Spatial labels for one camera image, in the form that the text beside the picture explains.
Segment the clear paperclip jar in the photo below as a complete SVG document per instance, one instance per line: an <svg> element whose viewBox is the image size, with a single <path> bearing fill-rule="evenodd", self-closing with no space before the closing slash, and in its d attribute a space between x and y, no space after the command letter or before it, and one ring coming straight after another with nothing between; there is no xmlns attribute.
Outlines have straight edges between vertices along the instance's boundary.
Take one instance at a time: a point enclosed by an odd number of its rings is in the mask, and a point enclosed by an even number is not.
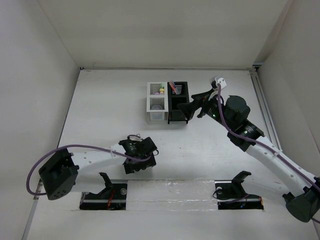
<svg viewBox="0 0 320 240"><path fill-rule="evenodd" d="M159 104L156 104L151 107L151 110L163 110L163 107Z"/></svg>

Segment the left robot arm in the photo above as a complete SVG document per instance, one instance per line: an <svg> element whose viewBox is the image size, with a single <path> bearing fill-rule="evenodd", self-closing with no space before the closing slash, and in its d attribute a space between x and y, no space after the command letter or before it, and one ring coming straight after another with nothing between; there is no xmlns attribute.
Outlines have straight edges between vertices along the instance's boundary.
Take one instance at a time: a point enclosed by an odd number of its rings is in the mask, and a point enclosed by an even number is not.
<svg viewBox="0 0 320 240"><path fill-rule="evenodd" d="M126 139L107 147L76 145L83 152L69 152L67 145L49 154L47 161L38 170L46 196L58 200L70 192L83 192L109 199L115 186L106 170L121 165L125 174L134 174L156 165L159 154L150 137L129 135Z"/></svg>

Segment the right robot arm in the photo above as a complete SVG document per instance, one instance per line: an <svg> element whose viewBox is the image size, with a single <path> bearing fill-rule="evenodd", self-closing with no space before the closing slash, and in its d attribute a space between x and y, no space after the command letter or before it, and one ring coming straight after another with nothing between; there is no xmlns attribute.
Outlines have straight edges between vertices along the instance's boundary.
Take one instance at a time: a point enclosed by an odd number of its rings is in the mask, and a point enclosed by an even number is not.
<svg viewBox="0 0 320 240"><path fill-rule="evenodd" d="M235 146L262 163L285 185L280 200L288 212L304 223L314 218L320 209L319 177L292 161L248 120L251 109L242 97L230 95L223 101L219 91L210 90L192 95L192 99L192 102L177 104L187 120L200 110L198 118L207 115L223 125Z"/></svg>

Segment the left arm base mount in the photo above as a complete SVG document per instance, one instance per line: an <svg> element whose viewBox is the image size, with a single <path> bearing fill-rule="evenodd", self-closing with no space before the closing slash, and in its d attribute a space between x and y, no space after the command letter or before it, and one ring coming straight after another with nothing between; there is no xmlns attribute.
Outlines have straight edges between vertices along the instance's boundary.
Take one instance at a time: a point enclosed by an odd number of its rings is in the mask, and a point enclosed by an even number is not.
<svg viewBox="0 0 320 240"><path fill-rule="evenodd" d="M127 204L128 182L116 180L112 182L105 172L100 172L104 188L98 193L83 192L79 209L84 211L124 211Z"/></svg>

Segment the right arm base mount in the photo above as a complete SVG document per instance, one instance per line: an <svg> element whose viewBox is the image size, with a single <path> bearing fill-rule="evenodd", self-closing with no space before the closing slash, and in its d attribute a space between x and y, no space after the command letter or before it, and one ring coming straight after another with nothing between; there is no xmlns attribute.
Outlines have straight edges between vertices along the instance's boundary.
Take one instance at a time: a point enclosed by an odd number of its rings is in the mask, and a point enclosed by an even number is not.
<svg viewBox="0 0 320 240"><path fill-rule="evenodd" d="M215 181L212 197L217 200L218 210L264 210L262 198L245 192L242 183L250 176L241 171L231 180Z"/></svg>

